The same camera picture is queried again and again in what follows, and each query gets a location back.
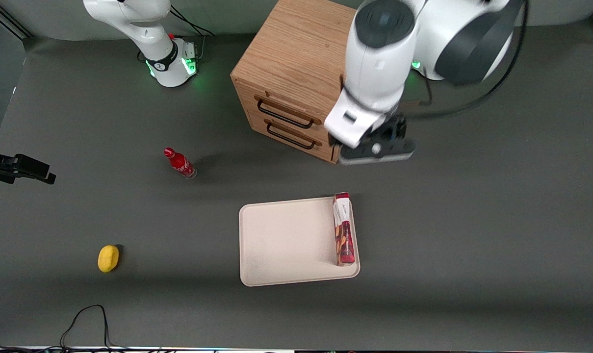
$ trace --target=lemon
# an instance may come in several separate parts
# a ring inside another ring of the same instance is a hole
[[[117,266],[117,261],[120,259],[120,250],[115,245],[107,245],[101,249],[98,255],[98,268],[107,273]]]

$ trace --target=black metal handle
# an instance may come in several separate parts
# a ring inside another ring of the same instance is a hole
[[[277,136],[278,138],[283,139],[289,143],[294,143],[295,145],[297,145],[300,148],[303,148],[304,150],[311,150],[312,148],[314,148],[314,146],[316,146],[315,142],[312,142],[310,146],[303,145],[299,141],[295,141],[293,139],[287,138],[287,137],[283,136],[282,134],[278,134],[278,133],[274,132],[273,130],[270,130],[271,127],[272,127],[272,123],[268,123],[268,126],[265,128],[269,134],[271,134],[272,136]]]
[[[301,124],[298,121],[294,121],[294,120],[292,120],[290,118],[286,118],[285,116],[279,115],[279,114],[277,114],[275,112],[271,112],[270,110],[263,108],[261,106],[262,103],[263,103],[263,100],[259,99],[258,100],[258,109],[259,109],[260,112],[265,113],[265,114],[268,114],[269,116],[272,116],[273,118],[277,118],[279,120],[283,120],[286,123],[290,123],[290,124],[292,124],[294,126],[298,126],[301,129],[309,129],[311,127],[311,125],[314,123],[314,120],[310,119],[309,120],[309,124],[307,124],[307,125]]]

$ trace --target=black cable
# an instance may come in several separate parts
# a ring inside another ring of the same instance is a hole
[[[205,40],[207,39],[207,36],[203,36],[203,44],[200,46],[200,55],[198,55],[198,60],[203,58],[203,55],[205,54]]]
[[[191,26],[196,31],[196,33],[198,33],[199,36],[204,36],[204,34],[202,34],[202,32],[200,32],[200,30],[197,29],[193,23],[189,22],[188,20],[185,20],[185,18],[180,17],[176,13],[172,13],[172,14],[179,20],[181,20],[181,21],[187,23],[189,26]]]
[[[104,319],[104,346],[109,349],[113,349],[113,348],[111,348],[111,346],[121,347],[121,346],[111,342],[111,339],[108,334],[108,321],[106,320],[106,311],[104,310],[104,306],[102,306],[100,304],[94,304],[94,305],[86,306],[85,308],[81,309],[76,314],[76,316],[74,316],[74,319],[72,320],[72,323],[67,328],[67,330],[65,330],[65,332],[61,335],[61,339],[59,339],[59,346],[61,346],[61,348],[63,349],[64,352],[68,351],[68,347],[65,345],[65,337],[67,337],[67,334],[72,330],[72,328],[74,328],[74,325],[76,324],[76,320],[78,320],[78,317],[81,315],[81,313],[83,313],[83,311],[91,309],[91,308],[100,308],[102,311],[102,318]]]
[[[142,59],[139,57],[140,55],[143,55],[143,53],[141,52],[141,50],[139,50],[139,51],[137,52],[137,61],[138,61],[138,62],[146,62],[146,56],[144,56],[144,59],[142,60]]]
[[[427,102],[420,102],[418,105],[420,105],[421,107],[427,107],[427,106],[431,105],[431,102],[433,102],[434,95],[431,92],[431,83],[429,83],[430,80],[426,77],[424,77],[423,80],[425,82],[425,87],[427,87],[428,100],[427,100]]]
[[[512,69],[514,68],[514,65],[516,64],[516,60],[518,59],[518,56],[521,52],[521,47],[523,47],[523,40],[525,38],[525,33],[527,32],[527,20],[529,19],[530,2],[529,2],[529,0],[525,0],[525,2],[523,4],[525,5],[525,8],[523,9],[523,24],[521,26],[521,33],[518,38],[518,44],[516,45],[516,50],[514,51],[514,56],[512,57],[512,60],[511,60],[510,64],[508,65],[508,68],[505,70],[505,73],[503,74],[502,78],[489,91],[487,91],[485,94],[483,94],[479,98],[477,98],[469,103],[466,103],[465,105],[461,105],[460,107],[455,107],[455,108],[442,110],[440,112],[433,112],[433,113],[408,114],[407,118],[415,118],[415,119],[416,118],[418,118],[418,119],[449,118],[450,116],[453,116],[455,114],[463,112],[464,110],[477,107],[480,103],[483,103],[488,98],[490,98],[491,95],[499,87],[501,87],[502,83],[505,82],[505,80],[508,78],[508,76],[512,72]]]
[[[148,351],[147,352],[146,349],[138,349],[138,348],[133,348],[133,349],[94,348],[94,349],[90,349],[90,348],[66,347],[65,350],[63,350],[61,347],[57,347],[57,346],[45,348],[45,349],[38,349],[38,350],[33,350],[33,349],[28,349],[28,348],[23,348],[23,347],[12,347],[12,348],[8,347],[8,348],[9,349],[0,349],[0,353],[103,353],[103,352],[108,352],[108,353],[129,353],[129,352],[165,353],[165,351]]]
[[[6,347],[0,344],[0,353],[42,353],[50,349],[54,349],[56,346],[51,346],[43,349],[27,349],[22,347]]]
[[[173,13],[172,13],[173,15],[175,15],[175,16],[176,16],[176,17],[177,17],[179,20],[182,20],[182,21],[184,21],[184,22],[188,23],[188,24],[189,24],[190,26],[192,26],[192,27],[193,27],[193,28],[194,28],[196,31],[198,31],[199,29],[201,29],[201,30],[203,30],[203,31],[205,31],[205,32],[207,32],[207,33],[209,33],[209,35],[210,35],[210,36],[215,36],[215,34],[213,34],[213,32],[212,32],[212,31],[210,31],[209,29],[206,29],[206,28],[200,27],[200,26],[198,26],[198,25],[195,25],[195,24],[193,24],[192,22],[189,22],[189,20],[188,20],[188,19],[187,19],[187,18],[186,18],[186,17],[185,17],[185,16],[184,16],[182,13],[180,13],[180,11],[178,11],[178,9],[177,9],[177,8],[176,8],[174,5],[172,5],[172,9],[175,11],[175,12],[173,12]]]

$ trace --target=drawer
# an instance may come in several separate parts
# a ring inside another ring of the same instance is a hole
[[[247,113],[290,127],[326,145],[333,140],[323,126],[323,120],[306,113],[304,109],[282,102],[267,91],[243,85],[241,81],[236,82],[235,89]]]
[[[272,121],[269,118],[263,118],[259,114],[251,114],[251,127],[256,132],[260,132],[265,136],[283,142],[286,145],[303,152],[312,154],[327,162],[330,161],[335,163],[337,161],[336,147],[330,146],[328,142],[322,142],[318,139],[306,136],[283,123]]]

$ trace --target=bottle cap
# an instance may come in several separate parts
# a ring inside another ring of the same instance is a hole
[[[177,154],[175,150],[171,149],[170,147],[163,150],[163,154],[166,155],[168,158],[172,158]]]

